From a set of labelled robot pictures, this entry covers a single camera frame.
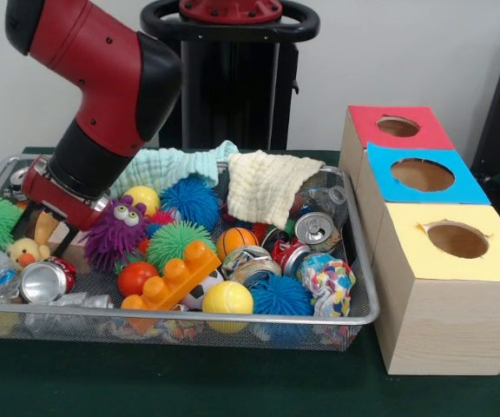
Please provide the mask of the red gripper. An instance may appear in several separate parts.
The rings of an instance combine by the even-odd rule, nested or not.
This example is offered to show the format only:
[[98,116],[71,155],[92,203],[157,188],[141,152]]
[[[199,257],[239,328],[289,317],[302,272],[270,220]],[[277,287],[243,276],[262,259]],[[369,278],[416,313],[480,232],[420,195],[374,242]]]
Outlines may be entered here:
[[79,244],[79,229],[90,229],[110,204],[107,195],[88,199],[71,194],[47,176],[45,165],[31,165],[23,179],[22,192],[32,201],[20,215],[11,231],[14,240],[33,239],[42,204],[66,222],[60,222],[53,232],[53,255],[62,257],[69,247]]

